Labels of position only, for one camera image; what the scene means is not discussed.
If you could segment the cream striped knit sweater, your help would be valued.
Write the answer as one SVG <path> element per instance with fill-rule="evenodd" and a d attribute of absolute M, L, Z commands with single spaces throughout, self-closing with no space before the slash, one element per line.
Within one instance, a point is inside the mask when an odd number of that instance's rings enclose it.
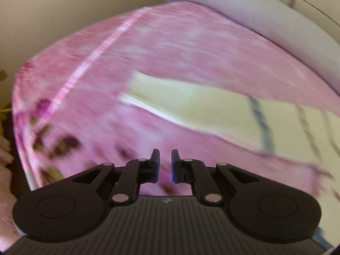
<path fill-rule="evenodd" d="M 135 72 L 121 102 L 261 155 L 315 163 L 339 195 L 339 117 L 327 110 Z"/>

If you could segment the pink rose bed blanket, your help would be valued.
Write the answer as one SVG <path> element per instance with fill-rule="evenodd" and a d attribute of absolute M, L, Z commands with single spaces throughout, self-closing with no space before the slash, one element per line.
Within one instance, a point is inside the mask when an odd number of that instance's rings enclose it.
<path fill-rule="evenodd" d="M 147 195 L 187 195 L 171 181 L 171 151 L 208 166 L 227 162 L 320 200 L 327 173 L 315 163 L 261 155 L 121 102 L 135 72 L 259 99 L 327 110 L 339 96 L 271 41 L 189 2 L 134 10 L 81 29 L 30 58 L 13 87 L 14 131 L 31 189 L 105 162 L 123 166 L 161 152 L 160 180 Z"/>

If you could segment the lavender striped quilt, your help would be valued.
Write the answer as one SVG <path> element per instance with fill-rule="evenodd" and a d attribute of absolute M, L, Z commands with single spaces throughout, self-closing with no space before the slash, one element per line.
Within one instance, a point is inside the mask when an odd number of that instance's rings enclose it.
<path fill-rule="evenodd" d="M 339 44 L 310 19 L 279 0 L 186 1 L 214 9 L 272 41 L 339 91 Z"/>

